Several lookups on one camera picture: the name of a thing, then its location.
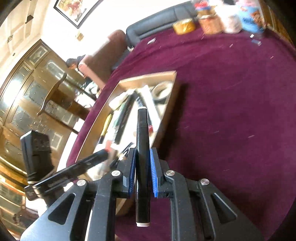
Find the long black box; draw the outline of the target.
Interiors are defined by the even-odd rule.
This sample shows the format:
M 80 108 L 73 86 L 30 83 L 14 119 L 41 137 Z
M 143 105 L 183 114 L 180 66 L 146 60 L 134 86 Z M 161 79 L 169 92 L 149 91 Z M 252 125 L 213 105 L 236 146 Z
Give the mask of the long black box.
M 123 131 L 125 129 L 125 125 L 127 123 L 129 114 L 132 110 L 132 106 L 133 106 L 134 101 L 135 101 L 135 93 L 132 93 L 127 98 L 127 103 L 124 107 L 119 125 L 115 128 L 115 136 L 114 136 L 114 143 L 115 144 L 119 144 L 121 141 L 121 137 L 122 137 Z

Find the black marker white end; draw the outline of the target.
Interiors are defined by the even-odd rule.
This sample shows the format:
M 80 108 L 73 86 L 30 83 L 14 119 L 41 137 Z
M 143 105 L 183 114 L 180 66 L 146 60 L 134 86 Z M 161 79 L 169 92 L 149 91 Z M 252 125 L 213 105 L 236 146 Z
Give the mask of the black marker white end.
M 151 201 L 151 161 L 149 152 L 148 117 L 147 108 L 145 107 L 138 109 L 136 151 L 136 224 L 138 227 L 149 227 Z

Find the black marker red cap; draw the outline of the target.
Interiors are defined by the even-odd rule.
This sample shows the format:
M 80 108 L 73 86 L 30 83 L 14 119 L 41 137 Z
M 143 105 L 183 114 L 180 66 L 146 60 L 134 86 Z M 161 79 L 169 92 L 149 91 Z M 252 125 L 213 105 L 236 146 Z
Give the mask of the black marker red cap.
M 145 107 L 147 109 L 147 105 L 146 105 L 146 103 L 144 101 L 144 98 L 137 91 L 136 91 L 136 102 L 137 102 L 137 105 L 138 105 L 139 108 Z M 154 131 L 153 131 L 151 119 L 149 117 L 149 112 L 147 112 L 147 123 L 148 123 L 148 128 L 149 128 L 149 134 L 151 135 Z

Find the seated person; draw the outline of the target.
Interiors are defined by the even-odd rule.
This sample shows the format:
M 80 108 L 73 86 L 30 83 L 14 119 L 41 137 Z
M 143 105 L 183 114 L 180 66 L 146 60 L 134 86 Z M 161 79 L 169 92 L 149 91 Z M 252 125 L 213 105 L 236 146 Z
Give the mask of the seated person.
M 81 71 L 79 70 L 79 63 L 83 60 L 83 58 L 85 57 L 85 55 L 82 55 L 82 56 L 78 56 L 77 58 L 69 58 L 67 59 L 66 61 L 66 65 L 69 69 L 75 69 L 77 70 L 79 73 L 81 73 Z M 85 83 L 84 83 L 84 86 L 86 87 L 87 85 L 89 85 L 92 80 L 85 76 L 84 74 L 82 75 L 84 80 L 85 80 Z

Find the green marker pen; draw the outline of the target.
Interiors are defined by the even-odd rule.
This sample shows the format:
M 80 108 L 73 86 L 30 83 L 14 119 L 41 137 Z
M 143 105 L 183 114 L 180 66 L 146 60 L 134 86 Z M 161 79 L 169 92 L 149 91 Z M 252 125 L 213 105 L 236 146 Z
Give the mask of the green marker pen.
M 124 107 L 125 107 L 126 103 L 127 103 L 127 100 L 125 100 L 125 101 L 121 104 L 121 106 L 119 107 L 118 117 L 117 117 L 116 121 L 114 122 L 114 126 L 115 126 L 115 128 L 119 125 L 119 122 L 120 122 L 120 119 L 121 119 L 121 116 L 122 116 L 122 113 L 123 113 L 123 110 L 124 110 Z

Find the black tape roll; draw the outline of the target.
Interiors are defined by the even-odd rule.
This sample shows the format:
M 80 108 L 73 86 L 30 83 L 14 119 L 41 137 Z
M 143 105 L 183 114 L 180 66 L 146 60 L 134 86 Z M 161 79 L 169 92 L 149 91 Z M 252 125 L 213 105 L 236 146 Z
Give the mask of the black tape roll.
M 171 93 L 173 83 L 171 81 L 164 81 L 157 84 L 151 89 L 152 99 L 156 102 L 165 100 Z

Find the small blue wrapper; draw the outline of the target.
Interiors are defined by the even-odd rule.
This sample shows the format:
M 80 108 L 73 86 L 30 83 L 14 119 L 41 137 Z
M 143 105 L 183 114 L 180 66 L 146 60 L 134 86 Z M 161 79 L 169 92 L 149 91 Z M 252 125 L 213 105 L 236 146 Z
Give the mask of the small blue wrapper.
M 256 44 L 256 45 L 258 45 L 258 46 L 260 46 L 262 44 L 261 41 L 255 40 L 255 39 L 251 40 L 251 42 L 254 43 L 254 44 Z

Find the wooden glass cabinet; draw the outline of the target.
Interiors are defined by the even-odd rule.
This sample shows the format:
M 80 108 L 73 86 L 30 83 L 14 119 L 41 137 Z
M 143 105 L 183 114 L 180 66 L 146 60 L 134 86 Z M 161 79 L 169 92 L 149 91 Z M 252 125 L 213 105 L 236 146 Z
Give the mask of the wooden glass cabinet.
M 53 165 L 57 166 L 73 133 L 45 114 L 37 116 L 46 95 L 64 72 L 68 81 L 84 89 L 84 78 L 67 68 L 43 41 L 37 41 L 18 61 L 1 87 L 1 222 L 16 238 L 30 221 L 28 218 L 18 219 L 26 209 L 24 188 L 27 185 L 21 136 L 31 130 L 48 135 Z M 59 89 L 74 97 L 76 102 L 78 97 L 86 97 L 65 81 Z M 74 129 L 77 121 L 82 120 L 53 101 L 49 101 L 46 111 Z

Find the black yellow pen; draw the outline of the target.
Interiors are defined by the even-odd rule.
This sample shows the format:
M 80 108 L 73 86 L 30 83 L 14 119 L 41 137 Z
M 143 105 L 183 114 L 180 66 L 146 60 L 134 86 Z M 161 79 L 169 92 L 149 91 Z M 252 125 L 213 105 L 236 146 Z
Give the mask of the black yellow pen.
M 104 138 L 105 138 L 106 133 L 107 133 L 107 129 L 108 129 L 109 125 L 110 125 L 110 122 L 111 122 L 112 118 L 113 118 L 113 112 L 110 112 L 110 114 L 107 116 L 107 118 L 105 120 L 102 132 L 100 134 L 100 137 L 99 137 L 99 140 L 98 140 L 99 144 L 103 143 Z

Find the small metal clip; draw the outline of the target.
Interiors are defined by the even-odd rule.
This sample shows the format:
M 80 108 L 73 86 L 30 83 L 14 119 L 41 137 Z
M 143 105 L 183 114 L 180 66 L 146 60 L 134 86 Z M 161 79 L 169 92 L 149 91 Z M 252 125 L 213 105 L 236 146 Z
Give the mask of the small metal clip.
M 149 41 L 147 42 L 147 44 L 149 45 L 149 44 L 151 44 L 151 43 L 154 43 L 155 41 L 156 41 L 156 38 L 153 38 L 153 39 L 149 40 Z

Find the yellow tape roll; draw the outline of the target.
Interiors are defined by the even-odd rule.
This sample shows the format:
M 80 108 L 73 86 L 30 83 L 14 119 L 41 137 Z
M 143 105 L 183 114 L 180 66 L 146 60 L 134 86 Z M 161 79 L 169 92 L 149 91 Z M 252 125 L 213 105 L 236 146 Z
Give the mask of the yellow tape roll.
M 184 35 L 196 30 L 196 24 L 193 19 L 183 19 L 175 22 L 173 29 L 177 35 Z

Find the white squeeze bottle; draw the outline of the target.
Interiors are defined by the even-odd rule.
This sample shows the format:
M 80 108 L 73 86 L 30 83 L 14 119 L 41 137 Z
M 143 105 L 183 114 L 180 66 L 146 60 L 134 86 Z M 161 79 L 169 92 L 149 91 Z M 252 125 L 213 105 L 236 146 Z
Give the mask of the white squeeze bottle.
M 122 103 L 133 93 L 132 90 L 127 90 L 120 95 L 116 96 L 112 101 L 109 103 L 109 107 L 115 111 L 118 109 Z

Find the cardboard box tray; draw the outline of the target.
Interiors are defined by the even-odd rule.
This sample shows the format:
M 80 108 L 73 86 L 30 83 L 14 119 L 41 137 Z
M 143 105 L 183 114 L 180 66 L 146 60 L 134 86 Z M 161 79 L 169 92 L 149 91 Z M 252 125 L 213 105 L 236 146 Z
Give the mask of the cardboard box tray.
M 164 104 L 155 104 L 156 109 L 158 111 L 160 121 L 152 121 L 152 127 L 153 127 L 153 133 L 149 135 L 149 147 L 150 148 L 158 148 L 161 140 L 165 134 L 169 119 L 171 117 L 171 112 L 173 110 L 173 107 L 176 102 L 176 98 L 180 89 L 180 85 L 176 82 L 177 72 L 176 71 L 166 71 L 166 72 L 160 72 L 160 73 L 153 73 L 153 74 L 147 74 L 132 78 L 127 78 L 119 81 L 119 83 L 114 87 L 112 93 L 108 96 L 108 99 L 105 97 L 103 98 L 103 106 L 99 108 L 99 113 L 95 114 L 94 117 L 91 116 L 91 124 L 89 125 L 89 130 L 86 131 L 86 137 L 82 137 L 80 134 L 82 134 L 82 131 L 84 130 L 83 126 L 79 132 L 79 135 L 77 136 L 76 140 L 78 138 L 82 137 L 82 144 L 79 148 L 72 148 L 72 151 L 78 150 L 77 157 L 75 161 L 79 161 L 83 158 L 86 158 L 93 154 L 94 152 L 97 152 L 101 149 L 103 149 L 106 144 L 108 144 L 109 140 L 114 138 L 115 130 L 113 127 L 113 124 L 115 120 L 111 121 L 111 124 L 108 127 L 108 132 L 106 133 L 105 139 L 103 141 L 103 144 L 98 144 L 98 140 L 100 137 L 100 134 L 102 132 L 105 120 L 107 116 L 111 112 L 111 108 L 109 107 L 110 101 L 112 101 L 116 96 L 120 95 L 121 93 L 127 91 L 127 90 L 136 90 L 140 89 L 139 93 L 142 94 L 142 88 L 145 85 L 149 86 L 149 89 L 151 90 L 153 87 L 155 87 L 157 84 L 164 82 L 164 81 L 171 81 L 173 83 L 173 88 L 171 90 L 170 95 L 166 98 Z M 115 157 L 115 154 L 119 155 L 119 152 L 122 151 L 127 144 L 133 142 L 135 146 L 136 144 L 136 132 L 137 132 L 137 113 L 138 113 L 138 105 L 136 102 L 134 102 L 132 106 L 132 110 L 129 114 L 127 123 L 125 125 L 125 129 L 123 131 L 121 141 L 119 144 L 112 143 L 111 148 L 114 149 L 114 151 L 111 152 L 113 157 Z M 85 179 L 86 181 L 96 181 L 99 180 L 107 173 L 107 171 L 110 169 L 107 167 L 107 163 L 110 164 L 111 160 L 105 161 L 103 163 L 100 163 L 90 169 L 88 169 L 87 172 L 79 176 L 79 179 Z M 132 201 L 127 201 L 127 199 L 118 198 L 116 201 L 116 215 L 125 215 L 129 208 L 132 205 Z

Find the orange label jar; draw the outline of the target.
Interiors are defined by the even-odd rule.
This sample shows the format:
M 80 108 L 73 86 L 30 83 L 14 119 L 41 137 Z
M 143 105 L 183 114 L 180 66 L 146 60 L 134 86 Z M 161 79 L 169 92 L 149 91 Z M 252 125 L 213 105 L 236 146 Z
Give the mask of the orange label jar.
M 217 14 L 199 14 L 197 18 L 205 35 L 215 35 L 223 32 L 223 25 Z

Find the white plastic tube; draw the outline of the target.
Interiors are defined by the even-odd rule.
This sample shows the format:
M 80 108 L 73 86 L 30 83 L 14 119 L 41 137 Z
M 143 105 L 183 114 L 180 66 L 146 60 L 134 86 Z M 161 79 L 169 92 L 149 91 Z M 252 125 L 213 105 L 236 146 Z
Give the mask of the white plastic tube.
M 144 101 L 147 105 L 147 109 L 149 111 L 149 116 L 150 116 L 151 120 L 152 121 L 160 121 L 160 117 L 159 117 L 158 111 L 156 109 L 156 106 L 154 104 L 152 94 L 150 92 L 148 85 L 145 85 L 142 88 L 142 96 L 143 96 Z

